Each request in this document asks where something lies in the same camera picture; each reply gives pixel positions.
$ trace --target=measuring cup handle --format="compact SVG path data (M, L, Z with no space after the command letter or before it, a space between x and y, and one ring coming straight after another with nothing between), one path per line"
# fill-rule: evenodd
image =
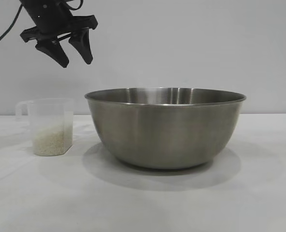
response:
M21 101L15 107L16 120L22 120L22 107L27 106L30 101Z

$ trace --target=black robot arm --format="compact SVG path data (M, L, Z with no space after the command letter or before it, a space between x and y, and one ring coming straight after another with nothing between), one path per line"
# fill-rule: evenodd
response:
M80 53L87 64L93 60L89 29L96 29L98 22L94 15L73 16L67 1L71 0L20 0L35 27L26 29L21 33L25 42L37 40L35 48L44 52L62 67L66 68L69 59L60 45L66 38Z

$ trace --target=black cable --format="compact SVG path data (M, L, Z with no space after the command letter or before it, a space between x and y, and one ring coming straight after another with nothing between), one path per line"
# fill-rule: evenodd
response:
M22 10L22 5L20 5L19 9L18 9L18 12L12 22L12 24L9 26L9 28L0 36L0 41L10 32L10 30L13 28L13 26L15 25L19 15L20 15L20 12Z
M79 4L79 6L78 6L77 8L74 8L74 7L70 6L69 4L66 3L65 0L63 0L63 3L64 3L64 5L65 5L68 9L70 9L71 11L77 11L77 10L79 10L79 9L83 6L84 0L80 0L80 4Z

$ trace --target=white wall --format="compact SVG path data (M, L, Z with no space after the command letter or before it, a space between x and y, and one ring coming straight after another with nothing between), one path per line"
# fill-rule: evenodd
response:
M19 0L0 0L0 34ZM200 87L247 95L244 113L286 113L286 0L85 0L95 14L93 64L62 43L67 69L25 44L25 11L0 43L0 114L18 101L116 87Z

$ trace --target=bowl rim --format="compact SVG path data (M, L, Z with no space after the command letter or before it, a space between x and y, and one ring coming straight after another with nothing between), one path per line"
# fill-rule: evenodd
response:
M233 93L236 95L240 95L240 99L233 100L233 101L221 101L221 102L209 102L209 103L193 103L193 104L150 104L150 103L129 103L129 102L120 102L120 101L106 101L106 100L99 100L95 99L93 97L90 97L90 94L95 94L98 92L109 92L114 90L130 90L130 89L168 89L168 88L183 88L183 89L199 89L199 90L207 90L207 91L219 91L219 92L226 92L226 93ZM96 90L85 94L85 98L87 100L95 101L95 102L105 102L110 104L121 104L121 105L137 105L137 106L165 106L165 107L182 107L182 106L205 106L205 105L224 105L224 104L232 104L236 102L243 102L247 99L247 97L244 94L232 92L232 91L226 91L226 90L219 90L219 89L209 89L209 88L189 88L189 87L129 87L129 88L110 88L110 89L102 89L102 90Z

